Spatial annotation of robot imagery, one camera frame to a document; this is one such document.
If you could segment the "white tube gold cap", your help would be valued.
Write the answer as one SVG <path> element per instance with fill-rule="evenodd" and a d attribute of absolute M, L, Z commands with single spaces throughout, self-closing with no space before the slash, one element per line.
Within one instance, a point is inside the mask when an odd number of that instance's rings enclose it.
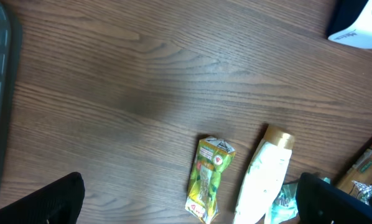
<path fill-rule="evenodd" d="M 257 223 L 268 211 L 283 185 L 295 137 L 269 125 L 245 173 L 233 224 Z"/>

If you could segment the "teal snack packet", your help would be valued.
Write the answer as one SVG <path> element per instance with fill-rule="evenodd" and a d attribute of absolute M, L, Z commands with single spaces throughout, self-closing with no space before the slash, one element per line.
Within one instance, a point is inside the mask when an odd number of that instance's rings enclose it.
<path fill-rule="evenodd" d="M 264 217 L 264 224 L 279 224 L 298 214 L 296 193 L 299 180 L 284 184 Z"/>

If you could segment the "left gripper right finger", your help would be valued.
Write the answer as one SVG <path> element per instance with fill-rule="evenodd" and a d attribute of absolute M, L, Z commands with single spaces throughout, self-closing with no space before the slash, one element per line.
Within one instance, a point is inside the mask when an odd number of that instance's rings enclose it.
<path fill-rule="evenodd" d="M 372 223 L 372 197 L 367 205 L 313 174 L 301 174 L 295 196 L 301 223 Z"/>

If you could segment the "green snack packet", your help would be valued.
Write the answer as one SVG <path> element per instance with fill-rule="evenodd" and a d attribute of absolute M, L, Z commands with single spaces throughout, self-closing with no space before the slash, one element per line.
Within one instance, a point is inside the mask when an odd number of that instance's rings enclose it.
<path fill-rule="evenodd" d="M 204 224 L 210 224 L 218 215 L 216 194 L 221 174 L 231 164 L 235 154 L 235 149 L 223 139 L 210 136 L 198 142 L 185 209 Z"/>

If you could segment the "orange spaghetti package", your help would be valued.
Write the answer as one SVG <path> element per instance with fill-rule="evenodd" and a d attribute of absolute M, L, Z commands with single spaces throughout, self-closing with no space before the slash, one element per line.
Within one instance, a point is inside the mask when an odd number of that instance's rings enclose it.
<path fill-rule="evenodd" d="M 369 199 L 372 197 L 372 145 L 349 168 L 336 187 L 369 204 Z"/>

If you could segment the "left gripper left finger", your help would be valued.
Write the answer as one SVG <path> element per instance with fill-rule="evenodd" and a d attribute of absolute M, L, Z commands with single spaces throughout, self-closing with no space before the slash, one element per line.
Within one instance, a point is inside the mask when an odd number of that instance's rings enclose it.
<path fill-rule="evenodd" d="M 0 209 L 0 223 L 76 223 L 84 198 L 82 176 L 72 172 Z"/>

